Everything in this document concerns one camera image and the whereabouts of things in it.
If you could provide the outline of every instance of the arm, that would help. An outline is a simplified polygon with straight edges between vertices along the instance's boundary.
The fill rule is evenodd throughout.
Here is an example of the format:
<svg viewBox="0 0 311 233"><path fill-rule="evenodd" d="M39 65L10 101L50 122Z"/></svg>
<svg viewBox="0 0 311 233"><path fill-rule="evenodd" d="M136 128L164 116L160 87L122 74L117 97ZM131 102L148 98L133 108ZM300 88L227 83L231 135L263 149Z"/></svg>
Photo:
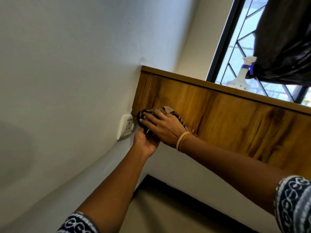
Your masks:
<svg viewBox="0 0 311 233"><path fill-rule="evenodd" d="M150 121L142 120L160 140L176 148L179 137L186 131L178 119L160 110L145 114ZM288 174L253 158L212 146L188 135L181 150L216 175L220 176L241 194L267 212L274 214L273 201L278 183Z"/></svg>
<svg viewBox="0 0 311 233"><path fill-rule="evenodd" d="M124 159L76 211L92 219L100 232L118 232L142 168L158 145L159 141L146 137L140 129Z"/></svg>

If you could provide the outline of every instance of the window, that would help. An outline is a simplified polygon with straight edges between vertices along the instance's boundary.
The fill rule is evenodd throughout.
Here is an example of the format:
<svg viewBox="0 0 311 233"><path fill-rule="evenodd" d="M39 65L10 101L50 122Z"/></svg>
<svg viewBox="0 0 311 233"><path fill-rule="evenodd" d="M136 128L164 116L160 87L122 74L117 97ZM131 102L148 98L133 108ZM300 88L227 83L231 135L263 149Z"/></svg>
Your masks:
<svg viewBox="0 0 311 233"><path fill-rule="evenodd" d="M268 0L235 0L215 53L207 81L226 85L238 75L243 58L253 56L255 31ZM311 107L311 91L303 86L246 79L249 92Z"/></svg>

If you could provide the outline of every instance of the patterned sleeve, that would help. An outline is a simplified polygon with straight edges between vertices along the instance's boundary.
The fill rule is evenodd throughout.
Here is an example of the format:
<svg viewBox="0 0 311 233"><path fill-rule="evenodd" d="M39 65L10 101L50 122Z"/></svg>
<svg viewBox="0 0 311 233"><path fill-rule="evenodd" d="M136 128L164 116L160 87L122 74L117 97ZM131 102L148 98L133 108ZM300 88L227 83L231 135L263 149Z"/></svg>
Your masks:
<svg viewBox="0 0 311 233"><path fill-rule="evenodd" d="M81 212L72 213L57 233L100 233L96 225Z"/></svg>
<svg viewBox="0 0 311 233"><path fill-rule="evenodd" d="M283 233L311 232L311 181L301 176L281 180L274 201L275 217Z"/></svg>

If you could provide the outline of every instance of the floor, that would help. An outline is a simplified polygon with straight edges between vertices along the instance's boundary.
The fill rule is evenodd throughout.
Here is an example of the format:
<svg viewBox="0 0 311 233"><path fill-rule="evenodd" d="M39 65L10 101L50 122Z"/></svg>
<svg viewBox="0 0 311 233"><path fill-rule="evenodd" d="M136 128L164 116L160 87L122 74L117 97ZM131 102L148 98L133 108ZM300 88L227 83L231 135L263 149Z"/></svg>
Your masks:
<svg viewBox="0 0 311 233"><path fill-rule="evenodd" d="M229 233L151 187L139 190L132 200L120 233Z"/></svg>

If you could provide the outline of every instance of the power socket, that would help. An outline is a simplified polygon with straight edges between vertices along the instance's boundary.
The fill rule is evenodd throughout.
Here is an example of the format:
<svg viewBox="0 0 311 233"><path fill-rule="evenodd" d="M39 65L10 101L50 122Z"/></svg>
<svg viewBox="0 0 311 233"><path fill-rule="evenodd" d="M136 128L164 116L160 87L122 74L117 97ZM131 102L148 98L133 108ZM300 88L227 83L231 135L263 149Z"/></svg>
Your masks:
<svg viewBox="0 0 311 233"><path fill-rule="evenodd" d="M134 131L134 121L131 114L123 114L121 117L117 140L130 135Z"/></svg>

